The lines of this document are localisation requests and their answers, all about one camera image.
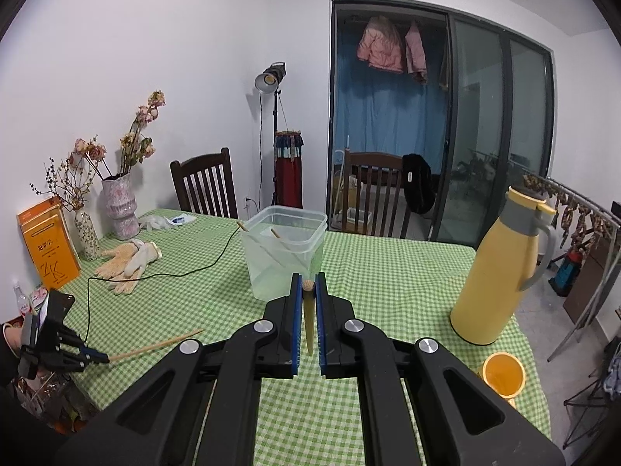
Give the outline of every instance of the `studio light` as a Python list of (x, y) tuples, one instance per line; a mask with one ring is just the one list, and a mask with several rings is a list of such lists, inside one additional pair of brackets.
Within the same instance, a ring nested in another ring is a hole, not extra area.
[(284, 61), (272, 63), (269, 68), (257, 76), (255, 87), (265, 94), (271, 94), (278, 89), (287, 72), (284, 70)]

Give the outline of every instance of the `black cable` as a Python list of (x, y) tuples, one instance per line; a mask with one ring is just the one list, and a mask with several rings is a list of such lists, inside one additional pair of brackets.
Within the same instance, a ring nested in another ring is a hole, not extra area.
[(283, 100), (280, 98), (280, 91), (278, 91), (278, 101), (280, 102), (280, 111), (283, 113), (284, 126), (289, 131), (289, 125), (287, 124), (287, 116), (284, 114)]
[(260, 107), (260, 129), (259, 129), (259, 163), (261, 166), (261, 178), (259, 178), (259, 206), (257, 207), (257, 214), (261, 210), (261, 189), (263, 187), (263, 154), (261, 151), (261, 142), (263, 139), (263, 101), (261, 100), (261, 92), (259, 91), (259, 107)]
[(224, 253), (226, 252), (226, 249), (229, 247), (229, 243), (231, 242), (234, 234), (237, 233), (238, 230), (239, 230), (239, 227), (236, 227), (235, 231), (233, 231), (231, 233), (231, 236), (229, 236), (229, 239), (227, 240), (226, 245), (224, 246), (224, 249), (222, 249), (222, 252), (220, 252), (220, 255), (215, 259), (215, 261), (213, 263), (208, 264), (207, 266), (203, 266), (201, 268), (196, 268), (194, 270), (190, 270), (190, 271), (187, 271), (185, 273), (181, 273), (180, 275), (177, 275), (176, 273), (154, 273), (153, 275), (147, 275), (146, 277), (128, 278), (126, 280), (114, 280), (112, 278), (89, 277), (86, 280), (86, 313), (87, 313), (87, 322), (86, 322), (86, 335), (84, 336), (84, 343), (85, 343), (85, 345), (86, 345), (86, 341), (88, 340), (89, 331), (91, 330), (91, 293), (90, 293), (90, 290), (91, 290), (90, 289), (91, 280), (100, 280), (101, 282), (114, 282), (114, 283), (140, 282), (141, 280), (149, 280), (150, 278), (155, 278), (155, 277), (158, 277), (158, 276), (185, 277), (185, 276), (188, 276), (188, 275), (192, 275), (193, 273), (198, 273), (199, 271), (208, 270), (212, 266), (215, 266), (218, 263), (218, 261), (220, 261), (222, 256), (224, 256)]
[(255, 204), (255, 208), (257, 209), (257, 214), (259, 213), (259, 206), (257, 205), (257, 202), (254, 201), (252, 198), (246, 198), (247, 200), (250, 200), (251, 202), (253, 202)]

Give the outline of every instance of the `light stand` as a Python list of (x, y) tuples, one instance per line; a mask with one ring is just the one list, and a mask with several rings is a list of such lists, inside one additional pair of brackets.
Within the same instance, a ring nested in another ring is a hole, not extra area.
[[(278, 95), (280, 95), (281, 90), (276, 89), (274, 91), (274, 110), (272, 110), (272, 115), (274, 116), (274, 145), (276, 144), (276, 131), (278, 127)], [(274, 193), (272, 194), (272, 205), (278, 205), (278, 190), (276, 188), (276, 156), (274, 156)]]
[[(259, 74), (255, 79), (255, 87), (264, 94), (274, 93), (274, 145), (276, 144), (276, 131), (278, 125), (278, 96), (281, 91), (278, 89), (287, 72), (284, 69), (284, 61), (272, 63), (263, 73)], [(272, 205), (278, 204), (278, 192), (276, 189), (276, 156), (274, 156), (274, 193), (272, 195)]]

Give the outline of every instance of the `ceramic vase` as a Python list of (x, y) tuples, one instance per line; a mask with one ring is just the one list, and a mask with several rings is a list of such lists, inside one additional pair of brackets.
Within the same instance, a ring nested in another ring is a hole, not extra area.
[(92, 225), (91, 216), (84, 209), (76, 210), (74, 222), (78, 238), (82, 244), (82, 257), (86, 261), (94, 261), (101, 256), (101, 246), (95, 228)]
[(141, 230), (136, 211), (136, 197), (128, 173), (109, 177), (102, 182), (106, 198), (106, 213), (113, 221), (114, 235), (119, 240), (129, 240)]

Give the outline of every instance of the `blue curtain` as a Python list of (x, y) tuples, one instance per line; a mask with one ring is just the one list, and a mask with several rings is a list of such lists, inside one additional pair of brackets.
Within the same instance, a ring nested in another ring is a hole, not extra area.
[[(369, 67), (356, 57), (364, 25), (340, 27), (334, 149), (344, 149), (349, 136), (352, 152), (420, 154), (432, 173), (440, 173), (447, 93), (439, 82), (446, 31), (435, 26), (419, 29), (427, 61), (427, 85), (408, 74)], [(334, 159), (341, 162), (342, 154), (335, 154)]]

